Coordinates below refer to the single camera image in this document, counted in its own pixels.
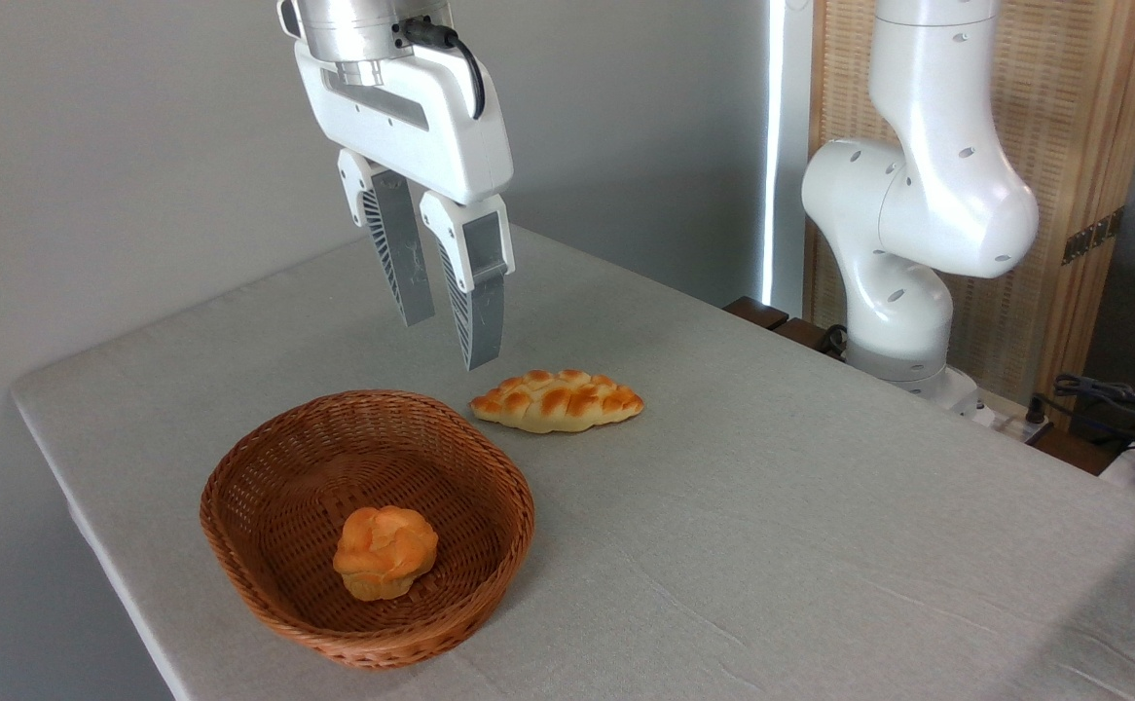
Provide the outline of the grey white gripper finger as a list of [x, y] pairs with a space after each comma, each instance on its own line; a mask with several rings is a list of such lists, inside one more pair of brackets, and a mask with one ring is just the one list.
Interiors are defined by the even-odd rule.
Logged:
[[403, 323], [415, 326], [434, 316], [417, 209], [407, 178], [372, 163], [348, 147], [338, 151], [337, 168], [353, 222], [375, 243]]
[[437, 237], [462, 358], [474, 371], [501, 352], [504, 277], [515, 270], [508, 209], [501, 195], [462, 205], [426, 191], [421, 217]]

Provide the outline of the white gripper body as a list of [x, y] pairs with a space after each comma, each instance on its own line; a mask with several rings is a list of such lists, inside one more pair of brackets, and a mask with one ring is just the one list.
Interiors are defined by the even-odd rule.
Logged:
[[487, 103], [476, 120], [464, 58], [420, 48], [378, 61], [381, 84], [354, 86], [306, 44], [295, 44], [293, 54], [316, 120], [338, 146], [455, 203], [478, 203], [508, 187], [508, 133], [491, 76], [484, 75]]

